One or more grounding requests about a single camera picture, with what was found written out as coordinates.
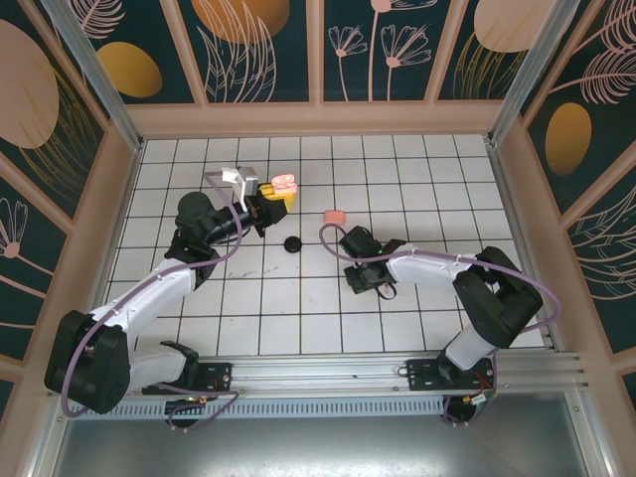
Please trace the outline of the aluminium mounting rail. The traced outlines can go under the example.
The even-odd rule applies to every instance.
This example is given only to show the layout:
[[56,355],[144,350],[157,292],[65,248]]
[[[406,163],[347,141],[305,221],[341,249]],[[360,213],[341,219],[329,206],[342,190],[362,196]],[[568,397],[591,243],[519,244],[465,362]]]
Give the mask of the aluminium mounting rail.
[[[265,356],[190,358],[184,370],[178,370],[181,353],[166,347],[135,356],[129,373],[130,382],[120,382],[121,369],[105,368],[97,373],[100,380],[112,380],[124,394],[157,393],[158,385],[176,381],[187,365],[231,363],[230,390],[249,397],[335,398],[384,396],[410,391],[406,362],[435,359],[427,353],[363,353],[325,356]],[[548,350],[513,350],[490,357],[494,369],[493,390],[497,393],[548,393],[584,389],[587,378],[579,357],[572,353]],[[412,391],[428,395],[468,394],[460,392]]]

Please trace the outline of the aluminium side rail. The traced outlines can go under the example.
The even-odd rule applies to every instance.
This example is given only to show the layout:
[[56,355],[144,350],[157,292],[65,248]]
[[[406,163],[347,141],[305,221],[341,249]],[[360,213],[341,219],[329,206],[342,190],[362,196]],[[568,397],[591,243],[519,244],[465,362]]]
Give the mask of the aluminium side rail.
[[502,202],[512,228],[514,241],[519,254],[522,271],[542,286],[544,308],[538,314],[536,327],[542,330],[544,341],[550,342],[550,348],[559,353],[563,351],[563,342],[557,328],[557,320],[562,316],[562,304],[556,294],[548,287],[538,268],[530,237],[522,217],[521,206],[516,199],[512,180],[507,171],[502,154],[496,146],[487,144],[489,158],[502,195]]

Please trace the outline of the aluminium frame post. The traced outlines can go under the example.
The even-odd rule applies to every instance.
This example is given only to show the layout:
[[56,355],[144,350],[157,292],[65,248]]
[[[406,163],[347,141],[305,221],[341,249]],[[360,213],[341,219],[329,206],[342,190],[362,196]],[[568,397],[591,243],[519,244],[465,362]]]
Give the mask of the aluminium frame post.
[[539,31],[531,43],[520,68],[503,99],[502,105],[485,136],[485,143],[496,148],[506,137],[510,128],[530,96],[540,76],[548,69],[548,63],[555,55],[558,45],[565,37],[567,29],[577,25],[575,16],[581,4],[590,0],[555,0]]
[[105,106],[114,124],[133,152],[138,152],[142,139],[126,110],[120,94],[115,89],[102,66],[95,49],[80,28],[71,6],[66,0],[41,0],[52,23],[58,28],[62,38],[82,67],[101,103]]

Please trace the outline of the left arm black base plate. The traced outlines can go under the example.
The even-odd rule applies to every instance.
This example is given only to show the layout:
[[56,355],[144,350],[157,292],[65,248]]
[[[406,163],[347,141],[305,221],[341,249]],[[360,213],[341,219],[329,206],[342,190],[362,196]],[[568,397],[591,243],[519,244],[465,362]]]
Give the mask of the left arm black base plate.
[[228,391],[232,383],[231,363],[187,365],[182,375],[167,385],[192,393]]

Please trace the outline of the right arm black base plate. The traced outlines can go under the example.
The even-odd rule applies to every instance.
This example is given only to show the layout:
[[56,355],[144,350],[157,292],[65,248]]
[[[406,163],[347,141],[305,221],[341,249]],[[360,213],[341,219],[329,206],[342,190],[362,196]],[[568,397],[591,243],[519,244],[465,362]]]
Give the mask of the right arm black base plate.
[[461,370],[449,361],[413,359],[406,362],[406,378],[411,391],[460,392],[474,394],[493,389],[493,362],[483,358],[469,370]]

